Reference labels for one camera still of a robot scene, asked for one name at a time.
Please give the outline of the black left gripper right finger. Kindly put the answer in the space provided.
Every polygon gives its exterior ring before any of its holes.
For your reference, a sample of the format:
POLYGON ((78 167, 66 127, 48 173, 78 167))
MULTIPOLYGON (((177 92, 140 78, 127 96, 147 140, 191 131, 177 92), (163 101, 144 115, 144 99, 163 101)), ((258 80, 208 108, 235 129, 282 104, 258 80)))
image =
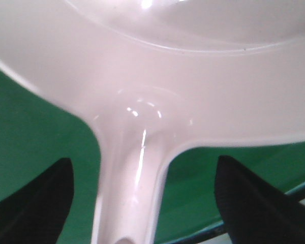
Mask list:
POLYGON ((218 158, 215 199, 232 243, 305 243, 305 205, 231 156, 218 158))

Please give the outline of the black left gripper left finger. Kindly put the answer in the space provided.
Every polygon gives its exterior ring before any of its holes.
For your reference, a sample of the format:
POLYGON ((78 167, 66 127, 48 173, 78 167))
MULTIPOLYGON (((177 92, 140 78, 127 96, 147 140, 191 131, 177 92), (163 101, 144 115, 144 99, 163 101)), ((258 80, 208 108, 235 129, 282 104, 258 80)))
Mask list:
POLYGON ((0 243, 57 243, 73 197, 73 165, 61 158, 0 201, 0 243))

